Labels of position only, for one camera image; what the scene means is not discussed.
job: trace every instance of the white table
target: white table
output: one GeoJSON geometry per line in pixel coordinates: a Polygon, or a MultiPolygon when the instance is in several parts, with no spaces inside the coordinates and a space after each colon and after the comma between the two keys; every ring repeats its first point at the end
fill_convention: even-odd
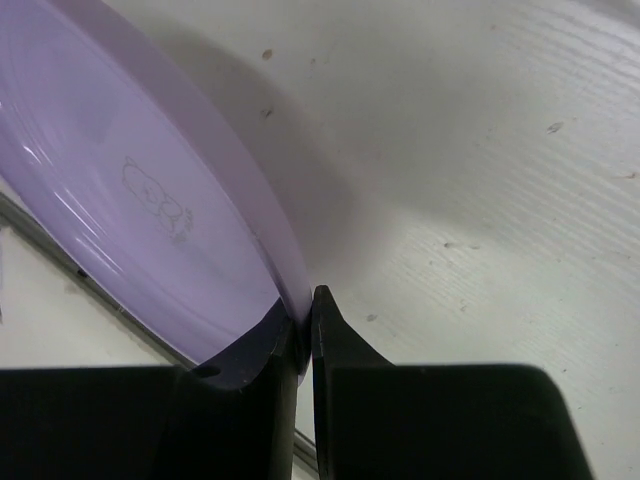
{"type": "MultiPolygon", "coordinates": [[[[640,6],[108,3],[225,114],[312,282],[367,341],[395,362],[544,368],[597,476],[638,477],[640,6]]],[[[2,347],[3,364],[159,361],[95,307],[71,318],[63,280],[41,298],[65,300],[55,316],[17,306],[35,287],[12,285],[12,268],[40,267],[9,257],[0,332],[15,314],[11,335],[36,343],[2,347]]]]}

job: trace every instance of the embossed cat design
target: embossed cat design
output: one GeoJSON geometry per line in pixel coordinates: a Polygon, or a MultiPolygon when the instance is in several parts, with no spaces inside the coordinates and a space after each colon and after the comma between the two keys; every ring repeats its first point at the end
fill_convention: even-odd
{"type": "Polygon", "coordinates": [[[169,196],[164,188],[147,175],[131,157],[126,157],[122,168],[122,183],[135,195],[142,205],[158,218],[162,227],[169,233],[176,232],[176,225],[184,211],[169,196]]]}

